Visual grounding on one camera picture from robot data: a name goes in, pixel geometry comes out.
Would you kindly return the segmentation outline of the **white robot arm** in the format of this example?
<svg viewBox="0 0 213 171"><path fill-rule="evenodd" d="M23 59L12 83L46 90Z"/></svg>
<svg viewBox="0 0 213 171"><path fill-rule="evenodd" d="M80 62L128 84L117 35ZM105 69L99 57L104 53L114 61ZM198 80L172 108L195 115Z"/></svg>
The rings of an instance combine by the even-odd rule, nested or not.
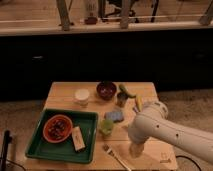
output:
<svg viewBox="0 0 213 171"><path fill-rule="evenodd" d="M128 127L130 140L141 144L154 137L213 163L213 133L176 124L167 116L164 103L146 102Z"/></svg>

